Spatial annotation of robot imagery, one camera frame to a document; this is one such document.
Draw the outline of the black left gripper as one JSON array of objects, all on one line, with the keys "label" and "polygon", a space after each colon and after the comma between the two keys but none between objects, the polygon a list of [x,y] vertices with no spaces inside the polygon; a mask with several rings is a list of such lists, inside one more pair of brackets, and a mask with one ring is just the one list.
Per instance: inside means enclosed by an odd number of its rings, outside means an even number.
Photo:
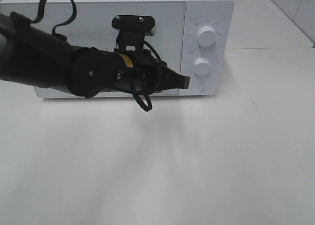
[{"label": "black left gripper", "polygon": [[114,54],[123,60],[124,65],[116,68],[116,80],[113,90],[132,93],[130,84],[139,94],[153,94],[170,89],[188,89],[190,77],[183,76],[167,67],[167,63],[150,50],[141,53],[135,51]]}]

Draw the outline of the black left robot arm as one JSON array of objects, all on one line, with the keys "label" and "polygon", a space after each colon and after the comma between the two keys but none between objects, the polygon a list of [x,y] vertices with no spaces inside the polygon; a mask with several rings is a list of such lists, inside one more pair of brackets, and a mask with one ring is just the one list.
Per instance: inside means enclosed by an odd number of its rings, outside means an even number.
[{"label": "black left robot arm", "polygon": [[151,95],[187,89],[190,78],[160,59],[145,41],[155,27],[151,16],[118,15],[112,52],[73,46],[65,36],[31,26],[19,13],[0,17],[0,78],[92,98],[105,92]]}]

